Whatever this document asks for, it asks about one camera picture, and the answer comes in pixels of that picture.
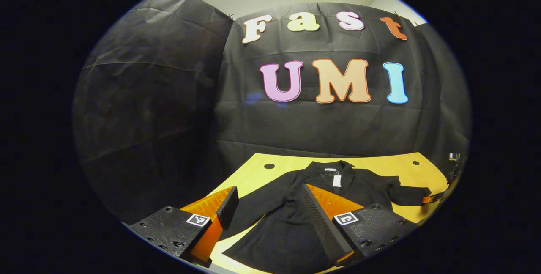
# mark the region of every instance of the bolt hole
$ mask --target bolt hole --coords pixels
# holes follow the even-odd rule
[[[371,245],[371,244],[372,244],[371,241],[362,241],[362,242],[359,244],[359,246],[360,246],[360,247],[367,247],[367,246],[369,246],[369,245]]]

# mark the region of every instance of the yellow table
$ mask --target yellow table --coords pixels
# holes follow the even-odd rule
[[[400,184],[405,186],[428,187],[433,194],[442,192],[448,187],[447,180],[443,174],[420,153],[373,158],[305,158],[255,154],[220,186],[209,193],[209,195],[235,185],[238,189],[238,197],[242,198],[286,172],[306,168],[311,162],[329,163],[340,160],[350,163],[354,168],[371,170],[381,176],[398,176],[400,177]],[[274,164],[274,168],[268,170],[264,168],[265,164]],[[412,222],[419,222],[429,216],[437,207],[438,203],[439,201],[425,204],[424,206],[400,206],[395,203],[392,203],[392,205],[396,214]],[[240,274],[266,274],[266,272],[252,269],[222,254],[222,252],[244,237],[252,227],[228,239],[218,241],[210,255],[213,263],[216,266]],[[321,273],[330,272],[335,269],[337,268],[330,268]]]

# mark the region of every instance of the black shirt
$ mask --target black shirt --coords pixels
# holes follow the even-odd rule
[[[342,187],[333,186],[336,172]],[[224,255],[265,272],[312,274],[333,266],[311,226],[300,200],[300,187],[311,184],[366,206],[379,203],[392,210],[400,205],[421,205],[428,188],[401,186],[397,176],[380,176],[370,170],[354,169],[344,161],[312,162],[306,169],[285,173],[276,180],[242,197],[231,226],[222,233],[226,239],[244,231],[265,217]]]

